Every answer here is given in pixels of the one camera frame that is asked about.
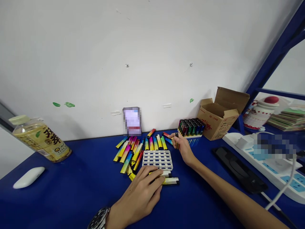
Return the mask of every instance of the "black device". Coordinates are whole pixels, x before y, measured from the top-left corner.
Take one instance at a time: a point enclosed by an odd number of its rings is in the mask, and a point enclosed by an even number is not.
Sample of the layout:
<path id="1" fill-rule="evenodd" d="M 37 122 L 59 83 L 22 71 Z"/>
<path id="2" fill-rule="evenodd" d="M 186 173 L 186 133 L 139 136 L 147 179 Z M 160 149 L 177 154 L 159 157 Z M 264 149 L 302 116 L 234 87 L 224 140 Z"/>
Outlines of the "black device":
<path id="1" fill-rule="evenodd" d="M 257 194 L 268 189 L 268 186 L 227 148 L 213 149 L 213 153 L 248 192 Z"/>

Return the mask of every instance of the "white plastic tray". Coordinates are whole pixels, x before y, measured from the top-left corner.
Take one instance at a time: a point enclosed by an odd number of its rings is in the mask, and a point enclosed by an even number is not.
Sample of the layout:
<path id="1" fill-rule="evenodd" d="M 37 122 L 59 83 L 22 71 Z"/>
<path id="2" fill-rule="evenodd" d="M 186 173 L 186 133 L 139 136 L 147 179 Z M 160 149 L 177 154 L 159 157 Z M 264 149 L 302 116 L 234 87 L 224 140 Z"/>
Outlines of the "white plastic tray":
<path id="1" fill-rule="evenodd" d="M 154 165 L 159 169 L 172 171 L 171 152 L 169 150 L 146 150 L 143 153 L 143 165 Z"/>

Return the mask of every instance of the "plastic bottle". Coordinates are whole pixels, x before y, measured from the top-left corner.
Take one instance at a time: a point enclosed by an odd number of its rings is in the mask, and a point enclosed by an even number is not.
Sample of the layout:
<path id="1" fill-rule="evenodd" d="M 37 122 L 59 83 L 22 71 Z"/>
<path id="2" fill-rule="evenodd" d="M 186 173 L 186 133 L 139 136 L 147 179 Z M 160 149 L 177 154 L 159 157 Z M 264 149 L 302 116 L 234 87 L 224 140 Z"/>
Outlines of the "plastic bottle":
<path id="1" fill-rule="evenodd" d="M 41 118 L 30 119 L 26 115 L 10 118 L 16 125 L 13 135 L 33 150 L 57 163 L 71 154 L 71 149 L 43 122 Z"/>

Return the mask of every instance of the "power strip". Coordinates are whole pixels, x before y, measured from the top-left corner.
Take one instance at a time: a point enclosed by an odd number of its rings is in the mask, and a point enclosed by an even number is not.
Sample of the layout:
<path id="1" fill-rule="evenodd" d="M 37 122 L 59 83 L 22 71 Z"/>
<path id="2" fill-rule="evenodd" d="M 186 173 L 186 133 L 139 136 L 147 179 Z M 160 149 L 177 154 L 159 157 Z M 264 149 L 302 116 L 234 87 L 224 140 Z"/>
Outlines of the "power strip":
<path id="1" fill-rule="evenodd" d="M 222 139 L 281 190 L 290 178 L 291 162 L 286 159 L 255 159 L 253 147 L 245 150 L 236 147 L 242 136 L 240 133 L 227 133 Z M 296 169 L 302 167 L 300 163 L 297 162 L 296 164 Z M 284 194 L 300 204 L 305 204 L 305 177 L 295 171 L 294 179 Z"/>

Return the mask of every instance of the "white cable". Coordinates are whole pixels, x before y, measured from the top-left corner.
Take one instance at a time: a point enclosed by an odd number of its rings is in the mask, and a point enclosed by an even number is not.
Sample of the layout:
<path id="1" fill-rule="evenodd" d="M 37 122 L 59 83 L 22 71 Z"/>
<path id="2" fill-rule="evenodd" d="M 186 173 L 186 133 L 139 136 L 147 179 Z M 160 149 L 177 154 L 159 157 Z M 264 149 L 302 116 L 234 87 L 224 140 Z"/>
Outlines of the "white cable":
<path id="1" fill-rule="evenodd" d="M 291 174 L 290 174 L 290 179 L 289 181 L 285 184 L 285 186 L 282 188 L 281 191 L 279 191 L 279 193 L 275 196 L 275 198 L 273 199 L 272 202 L 270 202 L 267 207 L 265 207 L 266 210 L 269 210 L 269 208 L 272 207 L 273 204 L 276 203 L 276 201 L 280 198 L 280 196 L 284 193 L 284 191 L 286 190 L 286 188 L 291 184 L 292 180 L 293 180 L 293 173 L 295 171 L 295 164 L 296 164 L 296 157 L 293 158 L 293 162 L 292 162 L 292 170 L 291 170 Z"/>
<path id="2" fill-rule="evenodd" d="M 273 133 L 270 133 L 270 132 L 267 132 L 267 131 L 259 131 L 259 132 L 256 132 L 255 134 L 260 134 L 260 133 L 273 134 Z"/>

